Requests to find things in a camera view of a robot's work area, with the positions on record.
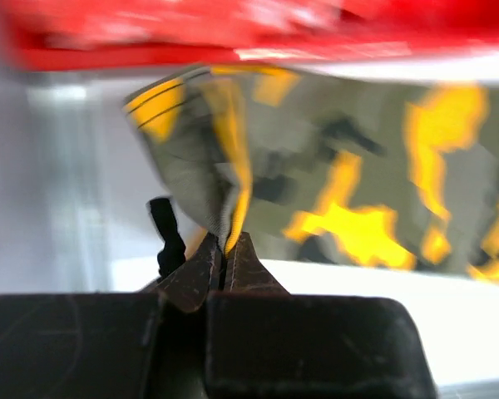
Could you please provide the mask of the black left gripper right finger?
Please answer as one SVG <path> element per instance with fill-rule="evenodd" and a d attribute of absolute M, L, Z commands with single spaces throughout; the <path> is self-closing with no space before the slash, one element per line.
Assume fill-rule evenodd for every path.
<path fill-rule="evenodd" d="M 391 298 L 294 295 L 242 234 L 205 303 L 211 398 L 434 398 L 417 327 Z"/>

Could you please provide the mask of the camouflage yellow green trousers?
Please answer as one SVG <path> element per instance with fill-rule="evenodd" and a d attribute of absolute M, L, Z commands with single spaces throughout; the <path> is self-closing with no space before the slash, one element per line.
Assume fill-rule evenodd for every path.
<path fill-rule="evenodd" d="M 499 85 L 194 66 L 123 111 L 225 254 L 499 283 Z"/>

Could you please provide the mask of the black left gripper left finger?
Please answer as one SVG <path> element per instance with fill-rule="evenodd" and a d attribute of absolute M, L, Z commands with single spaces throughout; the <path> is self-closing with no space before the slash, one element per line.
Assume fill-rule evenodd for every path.
<path fill-rule="evenodd" d="M 0 294 L 0 398 L 203 398 L 199 307 L 213 236 L 132 293 Z"/>

